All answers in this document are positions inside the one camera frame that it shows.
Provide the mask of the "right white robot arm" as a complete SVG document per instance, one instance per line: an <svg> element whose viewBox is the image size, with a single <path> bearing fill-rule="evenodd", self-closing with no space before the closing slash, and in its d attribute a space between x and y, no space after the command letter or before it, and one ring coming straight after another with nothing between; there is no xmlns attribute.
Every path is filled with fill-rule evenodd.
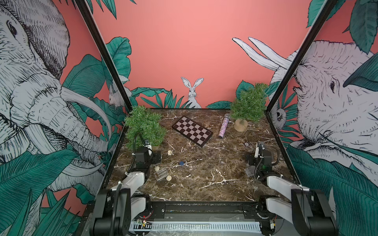
<svg viewBox="0 0 378 236"><path fill-rule="evenodd" d="M255 206L257 216L263 221L261 232L272 236L279 231L276 220L281 217L291 223L301 236L337 236L338 223L332 213L325 194L294 183L283 175L273 172L273 156L264 146L258 146L255 153L247 153L248 169L256 180L283 195L283 200L274 195L261 196Z"/></svg>

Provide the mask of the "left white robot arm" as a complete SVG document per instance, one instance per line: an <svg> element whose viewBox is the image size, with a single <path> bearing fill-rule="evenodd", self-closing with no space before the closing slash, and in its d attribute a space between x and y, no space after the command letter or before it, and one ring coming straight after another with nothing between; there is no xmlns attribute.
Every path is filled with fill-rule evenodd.
<svg viewBox="0 0 378 236"><path fill-rule="evenodd" d="M153 214L148 194L137 194L150 176L150 167L161 162L161 152L139 147L128 176L111 189L102 189L95 200L89 229L91 236L126 236L134 219L145 223Z"/></svg>

